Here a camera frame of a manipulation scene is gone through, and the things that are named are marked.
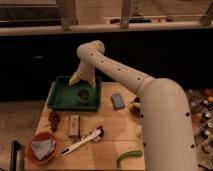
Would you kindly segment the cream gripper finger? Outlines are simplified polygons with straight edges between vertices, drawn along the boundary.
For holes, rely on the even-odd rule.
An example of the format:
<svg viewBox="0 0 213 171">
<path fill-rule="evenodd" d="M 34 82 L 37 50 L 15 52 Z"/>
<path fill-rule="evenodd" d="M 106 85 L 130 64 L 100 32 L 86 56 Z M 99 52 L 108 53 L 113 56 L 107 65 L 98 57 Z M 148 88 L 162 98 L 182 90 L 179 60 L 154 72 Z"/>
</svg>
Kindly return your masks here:
<svg viewBox="0 0 213 171">
<path fill-rule="evenodd" d="M 93 88 L 96 88 L 96 80 L 95 80 L 95 77 L 92 78 L 92 79 L 89 81 L 89 84 L 90 84 Z"/>
</svg>

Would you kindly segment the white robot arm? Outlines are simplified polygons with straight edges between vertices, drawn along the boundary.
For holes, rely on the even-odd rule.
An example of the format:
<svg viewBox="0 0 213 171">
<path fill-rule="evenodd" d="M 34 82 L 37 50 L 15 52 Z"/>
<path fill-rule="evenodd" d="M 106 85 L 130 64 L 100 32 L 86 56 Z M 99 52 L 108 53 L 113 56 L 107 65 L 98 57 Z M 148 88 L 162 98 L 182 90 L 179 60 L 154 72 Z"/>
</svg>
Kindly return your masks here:
<svg viewBox="0 0 213 171">
<path fill-rule="evenodd" d="M 100 70 L 140 99 L 146 171 L 198 171 L 189 103 L 182 87 L 168 78 L 154 78 L 104 55 L 99 41 L 80 45 L 78 69 L 71 85 L 95 84 Z"/>
</svg>

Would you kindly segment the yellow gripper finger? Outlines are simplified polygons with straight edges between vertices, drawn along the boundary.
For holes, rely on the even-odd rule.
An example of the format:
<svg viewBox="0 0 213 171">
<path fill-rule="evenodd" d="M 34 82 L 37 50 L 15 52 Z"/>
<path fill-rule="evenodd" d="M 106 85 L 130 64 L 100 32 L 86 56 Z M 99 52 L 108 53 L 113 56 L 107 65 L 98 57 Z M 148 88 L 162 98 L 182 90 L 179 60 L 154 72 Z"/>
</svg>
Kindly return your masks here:
<svg viewBox="0 0 213 171">
<path fill-rule="evenodd" d="M 70 84 L 70 85 L 74 85 L 74 84 L 78 83 L 79 81 L 80 81 L 80 79 L 77 77 L 76 74 L 74 74 L 74 75 L 70 78 L 69 84 Z"/>
</svg>

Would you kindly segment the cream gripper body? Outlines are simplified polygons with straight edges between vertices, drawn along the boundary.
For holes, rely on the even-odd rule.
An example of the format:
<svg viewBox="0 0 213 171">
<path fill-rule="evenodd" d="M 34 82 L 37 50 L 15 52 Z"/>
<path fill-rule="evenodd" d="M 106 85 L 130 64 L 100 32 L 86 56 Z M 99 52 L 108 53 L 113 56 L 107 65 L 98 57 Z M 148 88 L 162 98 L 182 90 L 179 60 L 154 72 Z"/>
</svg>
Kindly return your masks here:
<svg viewBox="0 0 213 171">
<path fill-rule="evenodd" d="M 86 62 L 81 61 L 76 74 L 81 80 L 92 81 L 95 78 L 95 68 Z"/>
</svg>

